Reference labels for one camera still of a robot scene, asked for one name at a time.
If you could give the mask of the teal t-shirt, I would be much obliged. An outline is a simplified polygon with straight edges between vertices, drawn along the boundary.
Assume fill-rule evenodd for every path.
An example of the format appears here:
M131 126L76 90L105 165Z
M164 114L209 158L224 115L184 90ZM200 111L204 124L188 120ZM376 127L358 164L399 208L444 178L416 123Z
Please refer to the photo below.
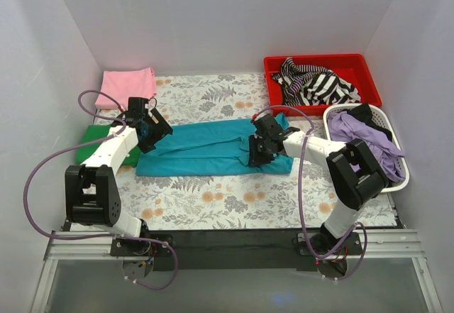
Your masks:
M269 164L249 166L248 140L254 133L249 119L175 126L154 150L140 155L135 173L142 177L288 175L293 159L283 155Z

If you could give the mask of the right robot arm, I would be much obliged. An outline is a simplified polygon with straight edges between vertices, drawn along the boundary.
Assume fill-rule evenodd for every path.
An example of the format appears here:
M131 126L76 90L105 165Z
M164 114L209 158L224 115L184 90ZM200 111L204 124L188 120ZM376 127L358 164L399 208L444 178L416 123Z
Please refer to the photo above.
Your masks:
M315 163L329 171L338 201L321 225L309 236L302 223L309 252L318 259L337 254L347 245L347 238L360 225L358 217L366 203L388 185L380 164L361 139L349 143L330 141L295 127L282 128L272 114L251 120L255 133L249 137L249 165L271 163L278 155Z

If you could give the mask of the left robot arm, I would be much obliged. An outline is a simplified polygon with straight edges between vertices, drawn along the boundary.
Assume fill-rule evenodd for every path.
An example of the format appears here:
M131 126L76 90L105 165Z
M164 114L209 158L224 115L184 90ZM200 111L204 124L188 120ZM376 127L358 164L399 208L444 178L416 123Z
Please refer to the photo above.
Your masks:
M122 122L111 124L108 132L113 137L101 143L81 165L65 171L66 215L72 223L128 236L128 250L144 256L151 247L150 237L142 233L140 219L122 210L116 173L134 148L148 153L173 129L146 98L131 97L127 110L118 118Z

